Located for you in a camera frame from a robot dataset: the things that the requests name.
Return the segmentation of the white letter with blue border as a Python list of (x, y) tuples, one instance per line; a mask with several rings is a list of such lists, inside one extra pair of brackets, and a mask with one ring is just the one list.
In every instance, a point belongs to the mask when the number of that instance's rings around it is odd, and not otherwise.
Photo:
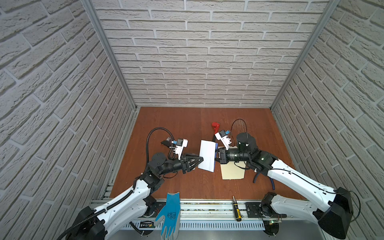
[(204, 161), (199, 164), (199, 169), (214, 172), (216, 149), (217, 143), (201, 140), (199, 156), (202, 157)]

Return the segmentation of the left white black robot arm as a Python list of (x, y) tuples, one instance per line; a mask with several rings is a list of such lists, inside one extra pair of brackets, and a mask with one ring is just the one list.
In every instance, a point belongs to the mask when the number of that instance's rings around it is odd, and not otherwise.
[(164, 183), (163, 175), (192, 171), (204, 161), (193, 154), (180, 160), (168, 160), (163, 153), (153, 155), (144, 173), (134, 179), (133, 186), (109, 202), (94, 209), (85, 207), (76, 220), (58, 239), (107, 240), (123, 226), (143, 216), (156, 200), (151, 196)]

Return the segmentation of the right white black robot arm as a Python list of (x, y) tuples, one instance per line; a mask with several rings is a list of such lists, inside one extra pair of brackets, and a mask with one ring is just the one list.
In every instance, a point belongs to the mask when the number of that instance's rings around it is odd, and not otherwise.
[(304, 200), (296, 200), (267, 193), (260, 203), (261, 215), (294, 216), (318, 224), (336, 239), (346, 239), (354, 213), (350, 191), (342, 187), (328, 187), (296, 171), (278, 157), (260, 150), (249, 133), (237, 135), (236, 147), (230, 146), (228, 131), (220, 131), (215, 137), (224, 145), (218, 148), (217, 162), (222, 165), (244, 162), (256, 174), (279, 181), (305, 197)]

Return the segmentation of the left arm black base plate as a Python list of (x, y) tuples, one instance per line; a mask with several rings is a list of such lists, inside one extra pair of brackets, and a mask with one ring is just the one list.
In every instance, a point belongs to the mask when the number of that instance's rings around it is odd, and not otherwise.
[(128, 207), (127, 216), (131, 220), (137, 218), (155, 218), (165, 204), (166, 202), (155, 202), (148, 207), (144, 201), (139, 201)]

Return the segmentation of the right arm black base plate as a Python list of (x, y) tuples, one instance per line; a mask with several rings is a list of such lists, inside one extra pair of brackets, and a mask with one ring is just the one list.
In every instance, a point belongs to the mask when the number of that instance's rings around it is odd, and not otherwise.
[(277, 214), (270, 206), (261, 202), (246, 202), (248, 218), (287, 218), (286, 214)]

